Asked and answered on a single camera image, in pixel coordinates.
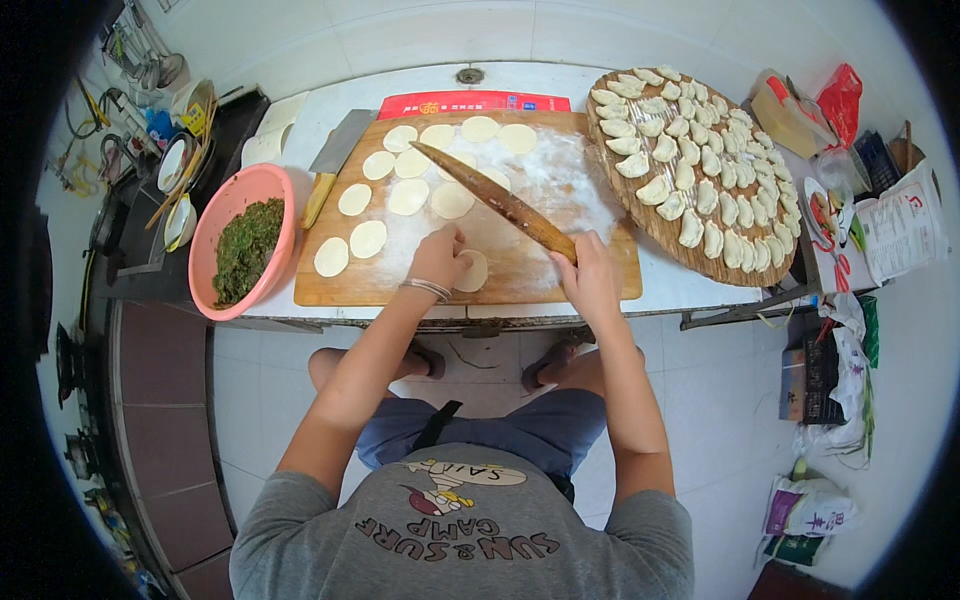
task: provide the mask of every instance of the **pink bowl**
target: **pink bowl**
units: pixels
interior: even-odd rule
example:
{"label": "pink bowl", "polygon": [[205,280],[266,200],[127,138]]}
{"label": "pink bowl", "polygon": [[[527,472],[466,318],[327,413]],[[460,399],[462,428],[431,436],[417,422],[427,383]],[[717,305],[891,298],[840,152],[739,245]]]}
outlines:
{"label": "pink bowl", "polygon": [[[213,307],[217,302],[213,276],[217,274],[220,233],[235,215],[243,214],[248,205],[267,202],[268,198],[282,198],[284,206],[283,226],[276,240],[274,255],[249,294],[230,308],[218,310]],[[296,242],[294,212],[294,190],[290,177],[276,165],[254,164],[220,186],[206,205],[190,245],[187,276],[190,294],[200,312],[213,321],[229,321],[243,314],[273,289],[293,254]]]}

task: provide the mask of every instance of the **knife handle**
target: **knife handle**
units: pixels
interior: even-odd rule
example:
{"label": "knife handle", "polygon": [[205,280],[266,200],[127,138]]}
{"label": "knife handle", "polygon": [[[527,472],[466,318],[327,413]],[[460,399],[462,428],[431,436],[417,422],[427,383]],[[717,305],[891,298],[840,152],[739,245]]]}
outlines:
{"label": "knife handle", "polygon": [[313,191],[310,192],[310,198],[306,201],[306,208],[300,215],[300,228],[310,229],[317,221],[320,215],[320,209],[324,207],[326,197],[333,189],[333,184],[337,181],[337,176],[332,173],[319,173],[313,182]]}

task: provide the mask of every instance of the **knife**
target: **knife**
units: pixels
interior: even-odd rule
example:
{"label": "knife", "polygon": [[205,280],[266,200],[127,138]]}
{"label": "knife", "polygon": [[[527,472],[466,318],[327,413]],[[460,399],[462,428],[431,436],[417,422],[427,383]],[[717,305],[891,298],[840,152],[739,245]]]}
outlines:
{"label": "knife", "polygon": [[306,208],[300,216],[301,229],[313,227],[320,209],[324,207],[326,196],[337,180],[337,174],[340,173],[340,169],[347,162],[347,157],[353,152],[353,147],[360,141],[360,137],[379,112],[379,110],[354,108],[347,113],[337,129],[330,132],[326,143],[310,165],[310,173],[316,173],[317,177],[314,179],[310,198],[306,201]]}
{"label": "knife", "polygon": [[492,208],[532,240],[551,252],[563,254],[573,266],[577,265],[577,252],[573,246],[573,240],[554,227],[528,203],[514,196],[483,173],[433,146],[427,146],[422,142],[410,142],[410,145],[435,162],[438,167],[479,198],[483,204]]}

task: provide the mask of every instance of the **chopsticks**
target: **chopsticks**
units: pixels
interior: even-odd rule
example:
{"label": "chopsticks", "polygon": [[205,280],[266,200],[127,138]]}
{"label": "chopsticks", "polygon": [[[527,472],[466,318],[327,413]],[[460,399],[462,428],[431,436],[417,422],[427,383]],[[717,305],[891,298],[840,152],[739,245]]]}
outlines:
{"label": "chopsticks", "polygon": [[186,187],[187,183],[190,182],[190,178],[193,177],[193,172],[197,168],[197,165],[200,163],[200,159],[206,154],[206,148],[209,145],[210,140],[210,130],[213,128],[213,115],[217,111],[217,102],[216,97],[212,94],[206,100],[206,120],[204,121],[204,130],[201,132],[199,144],[197,145],[197,151],[193,153],[193,156],[190,157],[190,162],[187,163],[186,169],[183,170],[183,177],[180,178],[180,183],[170,192],[166,200],[163,201],[163,204],[156,210],[154,216],[150,218],[150,221],[147,222],[146,227],[143,228],[144,231],[154,226],[156,220],[160,218],[160,215],[163,214],[167,208],[170,207],[175,200],[178,200],[183,195],[183,189]]}

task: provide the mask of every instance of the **rectangular cutting board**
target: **rectangular cutting board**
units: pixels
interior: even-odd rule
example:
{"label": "rectangular cutting board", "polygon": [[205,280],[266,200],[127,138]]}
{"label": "rectangular cutting board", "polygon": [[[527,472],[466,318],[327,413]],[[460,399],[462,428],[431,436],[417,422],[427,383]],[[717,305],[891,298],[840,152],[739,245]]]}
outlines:
{"label": "rectangular cutting board", "polygon": [[[459,125],[470,116],[485,114],[501,125],[523,123],[534,128],[537,147],[527,155],[510,155],[497,138],[474,144],[460,134]],[[383,136],[397,125],[410,125],[423,133],[437,124],[456,127],[454,141],[444,151],[470,152],[476,167],[496,168],[511,181],[512,191],[565,233],[597,228],[610,240],[614,258],[624,272],[624,300],[642,293],[640,268],[636,257],[634,225],[622,212],[599,164],[586,157],[587,117],[580,112],[535,111],[463,111],[417,115],[374,121],[350,154],[327,197],[326,204],[303,239],[297,265],[294,302],[300,306],[382,306],[406,277],[420,240],[448,223],[430,208],[428,199],[414,215],[396,215],[386,208],[393,185],[400,179],[391,173],[370,181],[363,175],[363,162],[383,150]],[[447,183],[437,166],[431,164],[420,176],[432,194]],[[360,215],[349,217],[340,212],[337,202],[354,183],[365,183],[372,198]],[[330,237],[349,242],[353,229],[369,220],[387,226],[387,243],[371,258],[350,256],[349,264],[337,276],[320,276],[313,258],[320,245]],[[514,228],[503,217],[477,201],[463,217],[453,221],[467,237],[468,249],[482,252],[488,260],[486,284],[477,292],[454,291],[451,304],[526,304],[566,301],[558,276],[546,250]]]}

